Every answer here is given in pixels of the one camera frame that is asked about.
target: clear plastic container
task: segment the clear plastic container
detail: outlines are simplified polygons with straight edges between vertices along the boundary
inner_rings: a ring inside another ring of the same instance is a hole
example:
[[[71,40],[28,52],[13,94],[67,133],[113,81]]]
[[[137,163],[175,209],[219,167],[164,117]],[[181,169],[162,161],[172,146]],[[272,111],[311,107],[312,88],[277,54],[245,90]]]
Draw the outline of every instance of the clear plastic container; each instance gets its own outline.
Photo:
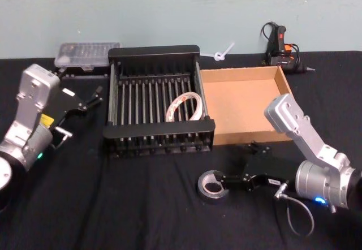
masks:
[[[61,45],[54,64],[59,68],[92,71],[95,67],[109,66],[108,51],[119,47],[118,42],[67,42]]]

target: yellow label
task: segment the yellow label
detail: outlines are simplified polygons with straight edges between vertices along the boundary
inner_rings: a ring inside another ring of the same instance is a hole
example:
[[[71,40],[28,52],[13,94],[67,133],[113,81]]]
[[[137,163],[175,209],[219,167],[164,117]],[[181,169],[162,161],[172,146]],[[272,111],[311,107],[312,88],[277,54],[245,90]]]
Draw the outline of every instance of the yellow label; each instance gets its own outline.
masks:
[[[45,114],[41,115],[40,123],[45,125],[47,128],[49,128],[51,126],[51,124],[53,124],[53,122],[54,122],[54,119],[52,117],[49,117]]]

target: black metal rack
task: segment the black metal rack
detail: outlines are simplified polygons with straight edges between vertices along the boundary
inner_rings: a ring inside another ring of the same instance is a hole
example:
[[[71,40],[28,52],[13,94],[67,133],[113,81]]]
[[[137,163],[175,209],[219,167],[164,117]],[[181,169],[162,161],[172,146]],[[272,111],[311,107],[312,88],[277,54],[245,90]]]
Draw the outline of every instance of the black metal rack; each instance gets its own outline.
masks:
[[[115,48],[111,64],[108,123],[110,153],[141,155],[211,150],[215,122],[208,116],[196,45]],[[188,100],[165,122],[170,103],[184,92],[202,98],[204,115],[190,121],[196,102]]]

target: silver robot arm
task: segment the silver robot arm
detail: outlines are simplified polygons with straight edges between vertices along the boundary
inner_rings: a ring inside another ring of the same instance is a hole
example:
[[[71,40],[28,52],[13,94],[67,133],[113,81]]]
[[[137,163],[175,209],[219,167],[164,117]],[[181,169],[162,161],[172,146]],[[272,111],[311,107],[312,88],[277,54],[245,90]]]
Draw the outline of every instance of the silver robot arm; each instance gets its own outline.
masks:
[[[295,178],[299,196],[325,202],[332,211],[335,206],[349,208],[348,205],[360,202],[355,199],[359,199],[356,191],[361,184],[361,172],[350,166],[345,154],[323,142],[292,95],[277,97],[264,114],[277,132],[286,133],[295,142],[307,159],[299,166]]]
[[[0,208],[31,168],[53,135],[40,123],[41,113],[59,89],[60,79],[33,64],[21,76],[18,110],[0,143]]]

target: blue led light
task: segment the blue led light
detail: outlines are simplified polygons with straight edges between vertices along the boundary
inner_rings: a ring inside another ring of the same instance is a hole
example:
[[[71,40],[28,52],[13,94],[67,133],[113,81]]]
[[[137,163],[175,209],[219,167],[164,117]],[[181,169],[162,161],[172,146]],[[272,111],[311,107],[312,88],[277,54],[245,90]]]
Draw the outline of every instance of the blue led light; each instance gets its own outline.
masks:
[[[326,204],[326,200],[324,200],[322,197],[316,197],[314,198],[315,202]]]

